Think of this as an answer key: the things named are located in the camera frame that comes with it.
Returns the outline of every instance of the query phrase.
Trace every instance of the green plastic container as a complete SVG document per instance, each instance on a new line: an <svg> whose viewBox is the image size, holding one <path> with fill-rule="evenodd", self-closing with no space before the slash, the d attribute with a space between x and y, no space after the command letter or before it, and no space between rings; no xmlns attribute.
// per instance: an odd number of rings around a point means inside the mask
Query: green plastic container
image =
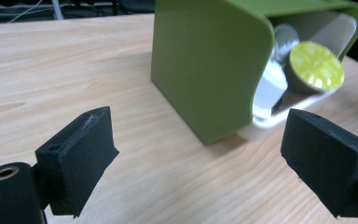
<svg viewBox="0 0 358 224"><path fill-rule="evenodd" d="M158 0L151 76L204 144L253 121L255 90L274 44L273 22L320 11L356 19L341 0Z"/></svg>

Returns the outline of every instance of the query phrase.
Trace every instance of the yellow disc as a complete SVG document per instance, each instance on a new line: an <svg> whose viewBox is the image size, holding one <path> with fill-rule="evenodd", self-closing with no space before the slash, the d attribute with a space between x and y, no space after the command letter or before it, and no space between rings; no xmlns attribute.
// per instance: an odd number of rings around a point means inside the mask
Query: yellow disc
<svg viewBox="0 0 358 224"><path fill-rule="evenodd" d="M344 68L330 49L310 41L296 45L290 64L299 79L316 91L331 91L342 86Z"/></svg>

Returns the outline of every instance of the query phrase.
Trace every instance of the yellow label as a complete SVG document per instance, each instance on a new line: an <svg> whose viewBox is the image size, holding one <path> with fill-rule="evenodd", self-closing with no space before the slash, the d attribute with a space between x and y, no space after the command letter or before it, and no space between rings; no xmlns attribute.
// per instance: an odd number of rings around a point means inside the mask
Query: yellow label
<svg viewBox="0 0 358 224"><path fill-rule="evenodd" d="M296 45L290 52L295 74L317 91L331 91L344 82L344 68L330 49L309 41Z"/></svg>

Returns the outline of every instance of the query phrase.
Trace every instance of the wooden table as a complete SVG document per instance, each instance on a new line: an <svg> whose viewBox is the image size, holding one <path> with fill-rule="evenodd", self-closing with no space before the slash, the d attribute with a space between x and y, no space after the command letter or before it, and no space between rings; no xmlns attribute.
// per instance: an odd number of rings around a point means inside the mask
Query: wooden table
<svg viewBox="0 0 358 224"><path fill-rule="evenodd" d="M0 24L0 165L34 151L83 112L109 105L120 154L80 218L49 223L352 223L333 218L264 141L204 146L150 80L152 15ZM312 106L358 135L358 63Z"/></svg>

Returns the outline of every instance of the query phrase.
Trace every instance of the black 3d-printed part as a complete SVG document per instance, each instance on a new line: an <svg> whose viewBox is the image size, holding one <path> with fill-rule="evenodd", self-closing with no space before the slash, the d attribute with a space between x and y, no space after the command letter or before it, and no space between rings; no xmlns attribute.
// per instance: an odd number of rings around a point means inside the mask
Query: black 3d-printed part
<svg viewBox="0 0 358 224"><path fill-rule="evenodd" d="M358 217L357 136L318 115L291 109L281 153L335 217Z"/></svg>
<svg viewBox="0 0 358 224"><path fill-rule="evenodd" d="M27 163L0 166L0 223L46 223Z"/></svg>
<svg viewBox="0 0 358 224"><path fill-rule="evenodd" d="M117 156L109 107L86 112L36 152L35 169L48 182L54 215L78 217L106 167Z"/></svg>

